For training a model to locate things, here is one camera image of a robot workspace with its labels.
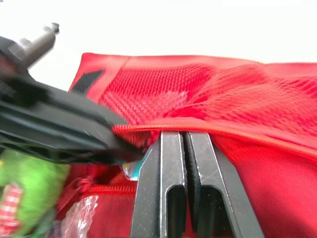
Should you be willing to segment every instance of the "black plastic part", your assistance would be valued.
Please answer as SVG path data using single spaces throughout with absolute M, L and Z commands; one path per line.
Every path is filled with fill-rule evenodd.
M 33 80 L 16 80 L 15 89 L 21 84 L 42 94 L 27 95 L 30 105 L 0 101 L 0 147 L 55 163 L 117 165 L 142 158 L 139 149 L 112 133 L 126 121 L 110 109 Z
M 71 92 L 75 92 L 81 95 L 87 94 L 90 87 L 94 82 L 103 74 L 104 70 L 96 72 L 84 73 L 80 79 L 72 87 Z
M 140 169 L 130 237 L 181 238 L 186 191 L 182 136 L 163 132 Z
M 188 132 L 184 140 L 186 159 L 192 164 L 189 184 L 196 186 L 188 189 L 197 237 L 264 238 L 234 166 L 213 146 L 209 135 Z

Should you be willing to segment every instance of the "black metal tool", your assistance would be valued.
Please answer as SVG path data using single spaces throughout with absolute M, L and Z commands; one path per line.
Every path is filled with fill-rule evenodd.
M 208 134 L 184 134 L 197 237 L 264 238 L 236 169 Z
M 183 207 L 178 208 L 179 216 L 170 216 L 168 210 L 167 214 L 160 213 L 165 203 L 159 198 L 173 187 L 162 184 L 177 184 L 175 178 L 185 175 L 192 227 L 198 238 L 264 238 L 234 166 L 212 144 L 209 135 L 186 132 L 180 139 L 184 143 L 175 144 L 167 138 L 173 133 L 179 135 L 162 132 L 140 169 L 131 237 L 181 237 L 169 226 L 162 226 L 162 221 L 168 217 L 168 224 L 183 224 L 186 194 L 175 190 L 179 196 L 175 201 Z M 180 161 L 176 154 L 181 152 L 184 170 L 181 163 L 169 161 Z
M 0 38 L 0 148 L 54 163 L 117 165 L 141 159 L 141 150 L 111 131 L 125 119 L 28 74 L 27 67 L 53 47 L 58 31 L 53 23 L 32 41 Z
M 130 237 L 181 238 L 186 205 L 183 138 L 178 132 L 162 132 L 140 170 Z

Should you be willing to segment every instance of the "plastic wrap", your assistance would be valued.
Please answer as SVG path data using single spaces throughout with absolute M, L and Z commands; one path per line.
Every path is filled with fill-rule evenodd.
M 54 238 L 59 238 L 58 235 L 62 235 L 62 238 L 87 238 L 98 205 L 97 200 L 98 196 L 89 196 L 74 203 L 60 224 L 60 233 L 56 229 Z

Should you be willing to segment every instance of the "red nylon fabric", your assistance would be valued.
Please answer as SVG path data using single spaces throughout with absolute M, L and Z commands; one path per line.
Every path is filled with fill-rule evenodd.
M 101 69 L 87 96 L 129 120 L 115 133 L 139 146 L 151 131 L 210 133 L 265 237 L 317 237 L 317 64 L 87 53 L 73 85 Z M 113 209 L 116 220 L 123 211 Z

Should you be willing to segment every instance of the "white wall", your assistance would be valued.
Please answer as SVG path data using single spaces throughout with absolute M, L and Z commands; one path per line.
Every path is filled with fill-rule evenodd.
M 67 90 L 84 52 L 317 61 L 316 12 L 315 0 L 3 0 L 0 35 L 59 23 L 55 49 L 30 72 Z

